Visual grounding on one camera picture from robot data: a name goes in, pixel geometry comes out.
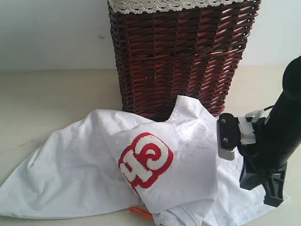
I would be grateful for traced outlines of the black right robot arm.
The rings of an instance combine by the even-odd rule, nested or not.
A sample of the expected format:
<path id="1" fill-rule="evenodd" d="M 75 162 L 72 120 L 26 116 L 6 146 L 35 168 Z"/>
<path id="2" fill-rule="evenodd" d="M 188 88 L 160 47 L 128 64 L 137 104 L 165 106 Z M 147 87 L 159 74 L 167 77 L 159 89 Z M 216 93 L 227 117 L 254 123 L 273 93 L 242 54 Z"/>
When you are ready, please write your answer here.
<path id="1" fill-rule="evenodd" d="M 283 91 L 267 117 L 253 122 L 255 144 L 239 144 L 243 167 L 239 185 L 252 190 L 262 185 L 264 204 L 278 207 L 283 201 L 287 161 L 301 144 L 301 58 L 286 67 Z"/>

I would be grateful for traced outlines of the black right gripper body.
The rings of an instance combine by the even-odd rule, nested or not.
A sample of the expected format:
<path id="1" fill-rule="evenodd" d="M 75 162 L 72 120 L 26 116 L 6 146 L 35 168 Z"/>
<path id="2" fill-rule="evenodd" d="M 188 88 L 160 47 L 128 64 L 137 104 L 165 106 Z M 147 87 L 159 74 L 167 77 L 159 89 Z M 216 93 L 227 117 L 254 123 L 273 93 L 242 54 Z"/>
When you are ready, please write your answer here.
<path id="1" fill-rule="evenodd" d="M 288 152 L 279 147 L 277 140 L 264 133 L 265 118 L 252 123 L 255 135 L 254 144 L 238 145 L 239 153 L 244 157 L 240 176 L 240 187 L 252 190 L 263 185 L 264 177 L 273 173 L 286 173 Z"/>

